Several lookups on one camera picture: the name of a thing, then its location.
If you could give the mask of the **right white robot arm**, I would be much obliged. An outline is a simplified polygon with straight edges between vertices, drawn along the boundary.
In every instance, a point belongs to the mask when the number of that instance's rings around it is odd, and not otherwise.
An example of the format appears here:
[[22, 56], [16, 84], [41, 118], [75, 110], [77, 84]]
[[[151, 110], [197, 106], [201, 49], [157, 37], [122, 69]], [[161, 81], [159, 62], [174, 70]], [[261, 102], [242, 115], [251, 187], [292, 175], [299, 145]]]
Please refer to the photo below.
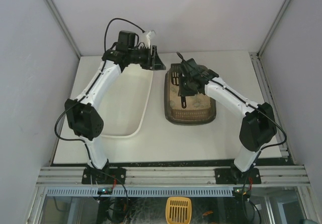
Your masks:
[[240, 151], [231, 164], [232, 179], [243, 178], [260, 155], [264, 145], [277, 133], [272, 106], [258, 104], [231, 89], [216, 72], [199, 65], [193, 58], [179, 64], [179, 95], [203, 94], [219, 102], [240, 121]]

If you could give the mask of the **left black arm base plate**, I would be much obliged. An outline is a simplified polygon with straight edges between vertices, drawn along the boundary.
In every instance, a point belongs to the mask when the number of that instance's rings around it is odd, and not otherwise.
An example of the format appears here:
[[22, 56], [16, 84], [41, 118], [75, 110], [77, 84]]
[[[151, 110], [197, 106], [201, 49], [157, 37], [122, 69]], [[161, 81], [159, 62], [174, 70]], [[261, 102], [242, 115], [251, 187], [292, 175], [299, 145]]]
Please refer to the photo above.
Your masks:
[[91, 167], [85, 167], [82, 175], [82, 184], [125, 184], [126, 169], [117, 167], [105, 170], [97, 170]]

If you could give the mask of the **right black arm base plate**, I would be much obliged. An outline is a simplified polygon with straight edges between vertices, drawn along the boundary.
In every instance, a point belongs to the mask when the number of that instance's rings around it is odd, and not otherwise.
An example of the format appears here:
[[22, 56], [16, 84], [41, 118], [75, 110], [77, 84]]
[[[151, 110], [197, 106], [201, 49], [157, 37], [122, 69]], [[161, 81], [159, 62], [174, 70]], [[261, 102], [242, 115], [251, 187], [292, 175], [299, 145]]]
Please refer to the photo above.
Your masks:
[[259, 169], [253, 168], [250, 171], [241, 172], [238, 169], [233, 168], [216, 168], [214, 170], [214, 176], [216, 184], [243, 184], [246, 180], [247, 184], [250, 184], [252, 180], [253, 184], [261, 184], [261, 176]]

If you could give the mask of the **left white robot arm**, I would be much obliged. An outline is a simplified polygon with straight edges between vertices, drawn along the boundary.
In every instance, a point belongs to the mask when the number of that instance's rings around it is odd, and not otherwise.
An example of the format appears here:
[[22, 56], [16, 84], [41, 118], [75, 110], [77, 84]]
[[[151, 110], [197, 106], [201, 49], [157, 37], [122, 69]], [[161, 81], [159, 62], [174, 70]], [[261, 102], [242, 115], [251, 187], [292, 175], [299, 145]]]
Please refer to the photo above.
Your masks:
[[139, 65], [144, 70], [166, 69], [158, 56], [157, 46], [151, 44], [154, 36], [154, 30], [145, 31], [136, 41], [134, 32], [120, 31], [117, 42], [105, 50], [98, 70], [85, 89], [76, 98], [67, 99], [64, 103], [68, 126], [77, 136], [75, 140], [84, 143], [88, 164], [93, 169], [102, 170], [108, 163], [101, 141], [104, 121], [98, 108], [109, 87], [131, 64]]

